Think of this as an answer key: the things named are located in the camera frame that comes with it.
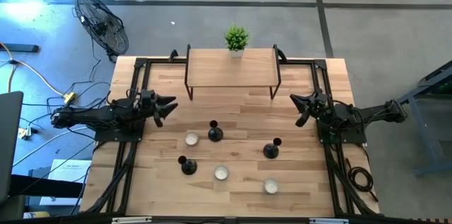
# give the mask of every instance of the green plant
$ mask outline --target green plant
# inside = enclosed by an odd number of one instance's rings
[[[227,48],[231,51],[243,50],[248,45],[249,33],[242,26],[232,25],[225,33]]]

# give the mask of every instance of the black metal frame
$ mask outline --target black metal frame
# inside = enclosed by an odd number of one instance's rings
[[[189,94],[190,100],[193,100],[193,87],[190,87],[190,86],[188,85],[188,83],[187,83],[187,81],[188,81],[188,75],[189,75],[189,57],[190,57],[190,49],[191,49],[191,46],[190,46],[190,44],[188,44],[188,45],[186,46],[186,63],[185,63],[185,80],[184,80],[184,83],[185,83],[186,91],[187,91],[187,93]],[[276,64],[276,71],[277,71],[277,75],[278,75],[278,84],[276,85],[276,88],[275,88],[275,91],[274,91],[274,92],[273,92],[273,87],[272,87],[272,86],[269,87],[269,88],[270,88],[270,99],[271,99],[271,100],[275,98],[276,92],[278,91],[278,89],[279,89],[279,87],[280,87],[280,85],[281,85],[280,60],[279,60],[278,57],[281,58],[281,61],[287,62],[286,56],[284,55],[283,51],[281,51],[280,49],[278,49],[278,46],[277,46],[277,45],[273,45],[272,49],[275,50],[275,64]]]
[[[307,65],[311,69],[312,81],[314,85],[315,91],[322,91],[319,83],[318,71],[321,72],[323,77],[323,84],[325,93],[328,96],[328,104],[333,105],[332,94],[331,94],[331,86],[329,83],[328,71],[326,66],[325,59],[287,59],[284,53],[274,46],[277,57],[280,57],[278,60],[279,64],[282,65]],[[188,57],[179,57],[177,52],[173,51],[170,58],[137,58],[134,71],[133,78],[131,82],[131,88],[136,88],[138,83],[138,74],[141,68],[145,68],[144,78],[142,89],[146,90],[148,88],[148,80],[150,75],[150,68],[152,64],[187,64]],[[120,175],[120,172],[124,174],[124,164],[122,163],[122,159],[124,157],[126,142],[120,142],[119,148],[117,151],[117,159],[114,166],[114,178],[117,178]],[[336,219],[344,219],[349,220],[349,223],[427,223],[418,220],[406,220],[399,218],[387,218],[384,216],[380,216],[375,214],[372,210],[365,206],[365,203],[359,198],[356,191],[353,189],[350,182],[347,180],[345,176],[345,161],[342,143],[337,143],[336,145],[336,153],[338,162],[334,160],[333,154],[331,152],[331,144],[323,143],[323,149],[326,157],[326,167],[328,172],[328,181],[330,184],[331,190],[331,199],[333,203],[334,217],[327,218],[336,218]],[[94,212],[94,213],[82,213],[77,216],[59,216],[59,217],[51,217],[51,218],[40,218],[40,219],[27,219],[27,220],[14,220],[10,223],[111,223],[113,218],[126,217],[126,208],[129,199],[129,192],[131,187],[131,178],[133,172],[133,162],[135,160],[136,149],[138,147],[138,143],[131,143],[131,152],[129,155],[132,155],[130,159],[131,167],[126,171],[124,190],[121,197],[121,203],[117,211],[113,211],[114,200],[116,194],[116,185],[110,189],[113,189],[111,196],[108,198],[108,203],[106,207],[105,213]],[[339,195],[336,186],[337,177],[340,182],[344,186],[345,191],[345,202],[347,207],[347,213],[345,213],[340,207]],[[355,215],[354,206],[361,211],[362,215]],[[149,216],[144,217],[147,219],[152,219],[153,222],[183,222],[183,223],[204,223],[204,222],[220,222],[224,224],[237,224],[237,223],[315,223],[314,218],[305,218],[305,217],[265,217],[265,218],[254,218],[254,217],[236,217],[236,218],[228,218],[228,217],[190,217],[190,216]]]

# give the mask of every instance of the fan grille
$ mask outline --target fan grille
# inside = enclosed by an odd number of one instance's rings
[[[108,53],[125,54],[129,48],[121,19],[100,0],[76,0],[76,13],[91,37]]]

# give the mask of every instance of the concrete floor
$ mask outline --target concrete floor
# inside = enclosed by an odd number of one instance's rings
[[[452,0],[324,2],[449,4]],[[38,1],[0,4],[0,40],[41,46],[38,54],[13,55],[35,67],[59,90],[66,90],[74,81],[86,80],[95,63],[90,37],[72,16],[71,7]],[[110,9],[126,26],[130,41],[126,55],[168,55],[172,49],[183,53],[187,43],[195,48],[222,48],[222,33],[231,23],[238,23],[249,29],[251,47],[270,47],[276,43],[289,57],[325,57],[316,8],[110,6]],[[401,96],[421,77],[451,59],[452,12],[449,10],[326,9],[326,19],[334,55],[347,62],[358,107],[380,105]],[[95,54],[102,57],[95,80],[110,82],[114,65],[96,44]],[[7,78],[9,70],[9,65],[0,67],[0,78]],[[77,91],[85,88],[79,86]],[[6,89],[6,80],[0,81],[0,89]],[[29,103],[45,103],[46,98],[55,96],[36,75],[22,67],[16,71],[12,89],[23,91],[24,102]],[[95,86],[81,98],[81,104],[101,98],[106,92],[106,85]],[[46,107],[24,107],[22,116],[34,119],[45,112]],[[46,131],[30,141],[18,141],[16,160],[63,132],[51,128],[48,117],[39,124]],[[427,160],[411,118],[404,124],[372,124],[367,136],[382,213],[404,218],[451,217],[452,172],[423,177],[412,174],[414,167],[422,167]],[[58,138],[16,166],[13,172],[26,174],[29,169],[49,166],[54,158],[67,158],[89,142],[90,139],[78,135]],[[88,149],[76,158],[89,158],[91,151]]]

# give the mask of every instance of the potted plant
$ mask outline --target potted plant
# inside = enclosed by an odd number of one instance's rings
[[[244,49],[248,45],[248,32],[243,27],[234,24],[225,33],[225,39],[231,57],[242,57]]]

